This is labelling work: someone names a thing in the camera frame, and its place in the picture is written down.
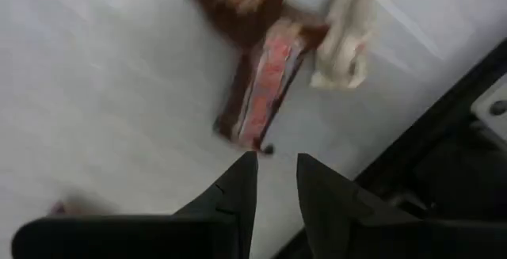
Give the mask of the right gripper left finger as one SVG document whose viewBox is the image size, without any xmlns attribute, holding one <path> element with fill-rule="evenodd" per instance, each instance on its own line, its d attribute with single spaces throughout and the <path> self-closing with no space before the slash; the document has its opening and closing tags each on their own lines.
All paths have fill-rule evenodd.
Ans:
<svg viewBox="0 0 507 259">
<path fill-rule="evenodd" d="M 248 258 L 257 208 L 257 174 L 257 153 L 248 151 L 173 215 L 212 221 L 214 230 L 222 225 L 223 229 L 214 236 L 224 248 L 221 258 Z"/>
</svg>

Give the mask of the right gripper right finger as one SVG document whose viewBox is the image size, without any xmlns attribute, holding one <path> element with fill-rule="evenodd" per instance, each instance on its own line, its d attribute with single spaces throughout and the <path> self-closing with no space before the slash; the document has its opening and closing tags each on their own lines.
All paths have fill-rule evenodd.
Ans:
<svg viewBox="0 0 507 259">
<path fill-rule="evenodd" d="M 418 218 L 389 205 L 309 154 L 297 156 L 299 206 L 315 258 L 401 258 L 391 225 Z"/>
</svg>

